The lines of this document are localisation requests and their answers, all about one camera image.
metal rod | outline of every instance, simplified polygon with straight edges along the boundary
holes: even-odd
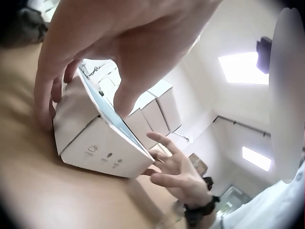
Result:
[[[254,130],[254,131],[258,132],[258,133],[263,134],[263,137],[265,137],[265,136],[271,137],[271,134],[270,134],[270,133],[268,133],[268,132],[266,132],[266,131],[263,131],[263,130],[260,130],[260,129],[254,128],[254,127],[252,127],[252,126],[249,126],[249,125],[243,124],[243,123],[241,123],[241,122],[237,122],[237,121],[235,121],[235,120],[233,120],[233,119],[226,118],[226,117],[223,117],[223,116],[220,116],[220,115],[219,115],[219,116],[217,116],[217,117],[216,117],[216,118],[213,120],[213,122],[215,122],[215,121],[216,121],[218,118],[221,118],[221,119],[223,119],[223,120],[226,120],[226,121],[232,122],[232,123],[233,123],[233,125],[237,124],[237,125],[240,125],[240,126],[242,126],[242,127],[248,128],[248,129],[250,129],[250,130]]]
[[[84,75],[87,77],[87,79],[89,79],[90,76],[92,76],[95,72],[97,72],[101,67],[103,67],[105,64],[107,64],[109,61],[111,61],[111,60],[107,60],[104,63],[102,63],[100,66],[94,67],[93,72],[91,72],[90,74],[88,73],[88,71],[86,69],[86,63],[82,62],[79,65],[79,68],[84,73]]]

hand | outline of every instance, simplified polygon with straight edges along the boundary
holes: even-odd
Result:
[[[114,109],[125,118],[138,97],[189,51],[221,0],[61,0],[41,47],[35,110],[52,128],[52,100],[61,100],[84,58],[112,59],[121,84]]]
[[[173,155],[168,156],[160,150],[149,150],[156,160],[154,165],[162,172],[147,169],[143,175],[150,176],[152,183],[166,187],[173,196],[190,208],[207,205],[212,200],[212,195],[189,158],[167,137],[154,132],[147,136],[164,145]]]

curtain rod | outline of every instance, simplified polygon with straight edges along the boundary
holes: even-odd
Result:
[[[215,122],[218,118],[221,118],[221,119],[223,119],[223,120],[232,122],[233,125],[237,124],[237,125],[240,125],[240,126],[242,126],[242,127],[248,128],[248,129],[250,129],[250,130],[254,130],[254,131],[258,132],[258,133],[261,133],[261,134],[263,135],[263,137],[265,137],[265,136],[271,137],[271,134],[268,133],[268,132],[266,132],[266,131],[257,129],[257,128],[255,128],[255,127],[252,127],[252,126],[243,124],[243,123],[241,123],[241,122],[237,122],[237,121],[235,121],[235,120],[233,120],[233,119],[226,118],[226,117],[223,117],[223,116],[220,116],[220,115],[218,115],[218,116],[213,120],[213,122]]]

white shirt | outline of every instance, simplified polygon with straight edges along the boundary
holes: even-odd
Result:
[[[304,207],[304,162],[290,184],[279,181],[249,203],[223,218],[211,229],[282,229],[295,220]]]

wristwatch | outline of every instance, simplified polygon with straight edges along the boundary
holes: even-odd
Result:
[[[189,207],[184,204],[184,216],[189,228],[194,228],[196,225],[202,220],[204,216],[211,214],[215,209],[215,203],[220,202],[220,198],[218,196],[212,196],[212,200],[210,203],[205,205],[204,207],[199,207],[196,209],[189,209]]]

